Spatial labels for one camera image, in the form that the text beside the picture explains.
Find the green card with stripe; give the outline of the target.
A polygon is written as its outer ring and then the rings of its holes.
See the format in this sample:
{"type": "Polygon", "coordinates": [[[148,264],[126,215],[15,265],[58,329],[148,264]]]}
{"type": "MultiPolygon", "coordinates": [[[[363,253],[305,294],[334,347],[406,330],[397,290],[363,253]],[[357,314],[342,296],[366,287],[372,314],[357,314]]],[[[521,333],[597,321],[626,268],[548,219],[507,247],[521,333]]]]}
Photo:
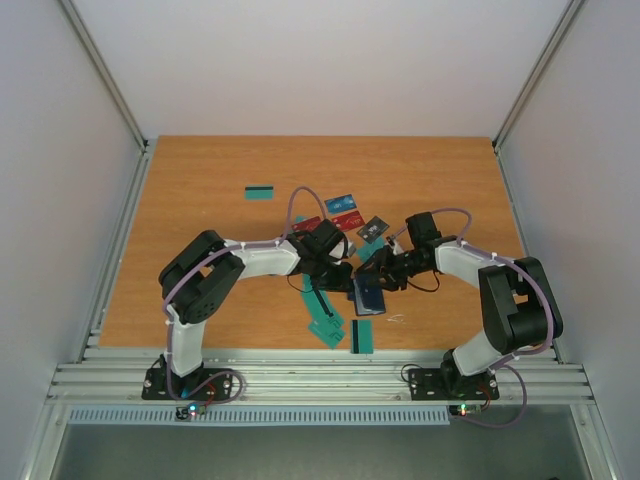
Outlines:
{"type": "Polygon", "coordinates": [[[370,319],[351,321],[351,353],[357,355],[374,353],[373,323],[370,319]]]}

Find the navy blue card holder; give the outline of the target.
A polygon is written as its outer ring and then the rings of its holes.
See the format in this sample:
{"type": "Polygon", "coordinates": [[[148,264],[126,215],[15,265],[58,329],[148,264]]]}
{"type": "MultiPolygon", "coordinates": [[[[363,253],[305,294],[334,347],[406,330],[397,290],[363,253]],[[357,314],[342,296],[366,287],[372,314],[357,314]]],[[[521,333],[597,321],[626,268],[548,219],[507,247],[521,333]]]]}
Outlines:
{"type": "Polygon", "coordinates": [[[353,289],[347,294],[347,299],[354,305],[357,316],[380,315],[386,312],[383,290],[369,285],[366,275],[356,275],[353,289]]]}

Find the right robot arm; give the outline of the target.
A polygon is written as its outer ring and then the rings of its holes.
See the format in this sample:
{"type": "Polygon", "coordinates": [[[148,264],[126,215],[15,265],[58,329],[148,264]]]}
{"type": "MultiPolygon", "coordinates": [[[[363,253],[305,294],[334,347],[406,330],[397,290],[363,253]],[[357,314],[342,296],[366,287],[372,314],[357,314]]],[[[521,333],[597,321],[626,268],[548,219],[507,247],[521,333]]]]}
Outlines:
{"type": "Polygon", "coordinates": [[[561,314],[538,259],[484,251],[465,240],[465,231],[445,236],[432,211],[408,217],[404,229],[411,250],[396,252],[391,237],[359,267],[371,285],[404,290],[410,278],[432,272],[456,277],[479,291],[481,331],[448,351],[439,369],[448,395],[463,396],[476,382],[486,385],[490,373],[521,356],[546,351],[562,334],[561,314]]]}

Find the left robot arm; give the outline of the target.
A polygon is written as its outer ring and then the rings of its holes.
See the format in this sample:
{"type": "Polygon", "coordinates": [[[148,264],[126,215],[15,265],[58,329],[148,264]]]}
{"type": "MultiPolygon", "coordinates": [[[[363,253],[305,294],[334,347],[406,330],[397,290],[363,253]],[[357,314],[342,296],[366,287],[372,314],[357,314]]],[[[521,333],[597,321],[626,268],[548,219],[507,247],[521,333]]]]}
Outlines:
{"type": "Polygon", "coordinates": [[[165,384],[179,398],[201,386],[201,347],[206,322],[237,282],[266,276],[306,275],[313,290],[353,290],[349,241],[331,221],[267,241],[238,242],[213,230],[200,233],[160,273],[168,317],[165,384]]]}

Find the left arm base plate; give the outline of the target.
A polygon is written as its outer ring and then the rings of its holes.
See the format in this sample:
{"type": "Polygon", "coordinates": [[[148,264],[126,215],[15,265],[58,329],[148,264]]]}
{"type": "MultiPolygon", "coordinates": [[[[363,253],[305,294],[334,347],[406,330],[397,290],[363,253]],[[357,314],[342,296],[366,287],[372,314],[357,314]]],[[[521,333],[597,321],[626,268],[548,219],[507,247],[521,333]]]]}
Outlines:
{"type": "Polygon", "coordinates": [[[145,374],[141,398],[147,401],[226,401],[238,382],[229,370],[199,368],[179,377],[165,368],[150,368],[145,374]]]}

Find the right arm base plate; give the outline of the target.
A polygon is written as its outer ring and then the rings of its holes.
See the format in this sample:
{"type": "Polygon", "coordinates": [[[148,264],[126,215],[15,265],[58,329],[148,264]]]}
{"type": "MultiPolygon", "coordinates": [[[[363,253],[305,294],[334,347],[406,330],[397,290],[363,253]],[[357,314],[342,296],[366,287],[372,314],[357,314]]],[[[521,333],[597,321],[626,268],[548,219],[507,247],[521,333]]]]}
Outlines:
{"type": "Polygon", "coordinates": [[[486,373],[461,376],[444,373],[439,368],[411,368],[404,375],[414,401],[483,401],[500,398],[495,377],[486,373]]]}

